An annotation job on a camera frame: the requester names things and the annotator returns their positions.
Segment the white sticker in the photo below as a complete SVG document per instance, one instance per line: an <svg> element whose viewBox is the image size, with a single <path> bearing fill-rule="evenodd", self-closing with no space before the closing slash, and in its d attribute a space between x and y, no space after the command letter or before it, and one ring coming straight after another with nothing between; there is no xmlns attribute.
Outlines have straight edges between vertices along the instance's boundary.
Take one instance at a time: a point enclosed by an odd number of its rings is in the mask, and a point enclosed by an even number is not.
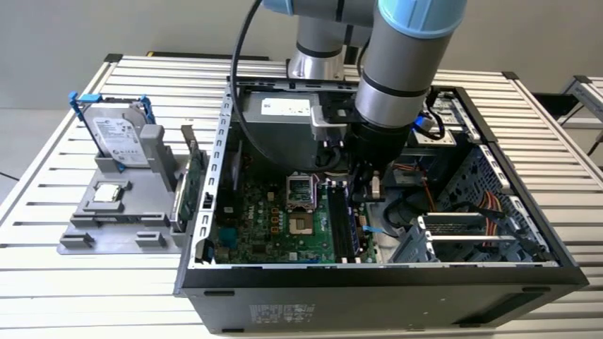
<svg viewBox="0 0 603 339"><path fill-rule="evenodd" d="M309 323L316 304L249 305L253 323Z"/></svg>
<svg viewBox="0 0 603 339"><path fill-rule="evenodd" d="M309 100L267 97L261 101L261 114L309 117Z"/></svg>
<svg viewBox="0 0 603 339"><path fill-rule="evenodd" d="M129 121L120 118L95 118L95 125L111 157L124 166L148 166L136 130Z"/></svg>

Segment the white wall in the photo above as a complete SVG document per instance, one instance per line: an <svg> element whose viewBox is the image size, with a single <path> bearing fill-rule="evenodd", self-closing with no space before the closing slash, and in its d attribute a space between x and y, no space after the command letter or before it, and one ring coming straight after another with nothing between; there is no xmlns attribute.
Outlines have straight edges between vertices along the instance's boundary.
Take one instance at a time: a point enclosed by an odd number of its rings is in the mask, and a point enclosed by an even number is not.
<svg viewBox="0 0 603 339"><path fill-rule="evenodd" d="M65 107L109 52L229 54L249 4L0 0L0 107ZM603 75L601 13L601 0L469 0L441 66L515 71L533 90L557 90L572 74ZM260 10L243 52L285 59L295 32L295 18Z"/></svg>

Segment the motherboard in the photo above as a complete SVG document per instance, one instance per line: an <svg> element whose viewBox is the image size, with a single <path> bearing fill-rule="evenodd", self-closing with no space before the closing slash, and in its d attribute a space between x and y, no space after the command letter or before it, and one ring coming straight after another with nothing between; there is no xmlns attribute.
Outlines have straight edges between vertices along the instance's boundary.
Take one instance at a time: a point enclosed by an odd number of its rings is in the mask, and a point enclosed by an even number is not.
<svg viewBox="0 0 603 339"><path fill-rule="evenodd" d="M343 193L343 186L312 177L288 177L287 186L247 181L239 217L217 230L216 261L373 263L372 235L361 228L367 211L364 205L349 208L337 199Z"/></svg>

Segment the metal rail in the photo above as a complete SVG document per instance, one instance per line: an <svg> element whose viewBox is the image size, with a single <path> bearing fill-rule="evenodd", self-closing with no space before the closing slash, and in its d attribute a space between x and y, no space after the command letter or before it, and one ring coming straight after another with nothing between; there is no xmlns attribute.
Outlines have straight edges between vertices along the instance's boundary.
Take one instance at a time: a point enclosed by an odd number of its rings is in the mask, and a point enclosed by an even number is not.
<svg viewBox="0 0 603 339"><path fill-rule="evenodd" d="M85 92L147 94L165 143L187 152L180 125L201 149L217 128L229 61L125 56L103 64ZM284 64L241 61L239 75L284 77ZM349 81L355 69L345 69ZM435 85L463 86L591 285L497 329L455 335L496 339L603 337L601 173L524 89L497 72L445 71ZM54 246L95 171L95 144L68 113L0 206L0 328L36 338L207 335L188 300L171 296L179 255L60 256ZM445 338L449 331L363 333L364 337ZM348 333L323 334L348 338ZM267 335L304 338L308 334Z"/></svg>

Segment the green circuit board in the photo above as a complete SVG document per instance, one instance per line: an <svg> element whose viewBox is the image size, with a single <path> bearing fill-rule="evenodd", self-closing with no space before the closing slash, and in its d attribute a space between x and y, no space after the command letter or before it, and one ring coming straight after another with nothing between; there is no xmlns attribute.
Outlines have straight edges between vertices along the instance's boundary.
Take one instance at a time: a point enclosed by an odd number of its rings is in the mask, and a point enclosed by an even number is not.
<svg viewBox="0 0 603 339"><path fill-rule="evenodd" d="M305 213L287 210L284 189L248 182L236 223L236 245L225 247L217 240L216 260L223 263L337 262L325 191L327 187L319 185L316 209ZM364 233L360 236L367 237L367 248L357 254L357 260L375 262L371 236Z"/></svg>

